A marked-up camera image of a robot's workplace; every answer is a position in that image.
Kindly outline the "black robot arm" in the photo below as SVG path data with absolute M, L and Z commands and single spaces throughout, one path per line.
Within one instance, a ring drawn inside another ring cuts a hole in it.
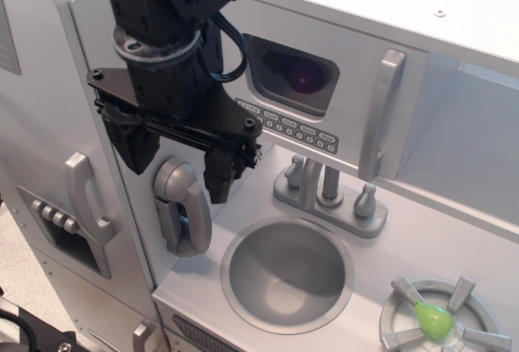
M 97 68 L 87 81 L 112 145 L 143 173 L 161 138 L 204 152 L 204 182 L 214 204 L 260 158 L 261 124 L 225 91 L 247 68 L 225 71 L 221 38 L 240 51 L 240 32 L 222 15 L 234 0 L 109 0 L 113 46 L 123 68 Z

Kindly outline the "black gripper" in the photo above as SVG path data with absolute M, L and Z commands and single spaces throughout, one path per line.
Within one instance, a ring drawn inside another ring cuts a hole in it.
M 218 35 L 193 35 L 162 47 L 116 38 L 124 68 L 97 68 L 87 82 L 111 144 L 142 174 L 162 137 L 204 151 L 212 204 L 227 202 L 235 180 L 261 156 L 259 122 L 224 90 Z

